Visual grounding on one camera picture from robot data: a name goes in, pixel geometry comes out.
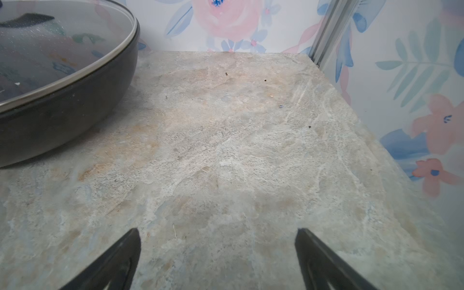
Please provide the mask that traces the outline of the glass pot lid black handle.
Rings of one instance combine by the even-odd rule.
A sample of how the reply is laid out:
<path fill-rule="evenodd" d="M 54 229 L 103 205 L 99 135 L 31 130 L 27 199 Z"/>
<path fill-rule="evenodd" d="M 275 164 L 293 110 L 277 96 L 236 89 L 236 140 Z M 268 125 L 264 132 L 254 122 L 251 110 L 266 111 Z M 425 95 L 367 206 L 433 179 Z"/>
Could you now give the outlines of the glass pot lid black handle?
<path fill-rule="evenodd" d="M 139 29 L 117 1 L 1 1 L 1 112 L 98 70 Z"/>

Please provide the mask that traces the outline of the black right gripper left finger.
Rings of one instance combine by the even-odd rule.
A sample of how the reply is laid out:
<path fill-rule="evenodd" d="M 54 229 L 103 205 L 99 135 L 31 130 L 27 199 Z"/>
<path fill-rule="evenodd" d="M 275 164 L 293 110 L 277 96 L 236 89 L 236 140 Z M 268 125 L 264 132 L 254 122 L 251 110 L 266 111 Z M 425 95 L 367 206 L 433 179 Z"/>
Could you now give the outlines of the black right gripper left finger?
<path fill-rule="evenodd" d="M 140 233 L 137 228 L 132 228 L 62 289 L 128 290 L 140 253 Z"/>

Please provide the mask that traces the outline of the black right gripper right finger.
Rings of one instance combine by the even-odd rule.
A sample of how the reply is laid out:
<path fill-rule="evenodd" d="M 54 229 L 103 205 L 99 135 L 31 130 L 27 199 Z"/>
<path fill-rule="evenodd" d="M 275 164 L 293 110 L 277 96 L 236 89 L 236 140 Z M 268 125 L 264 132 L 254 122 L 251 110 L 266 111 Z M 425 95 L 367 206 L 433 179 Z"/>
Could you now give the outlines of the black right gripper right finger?
<path fill-rule="evenodd" d="M 376 290 L 307 228 L 298 229 L 295 248 L 307 290 Z"/>

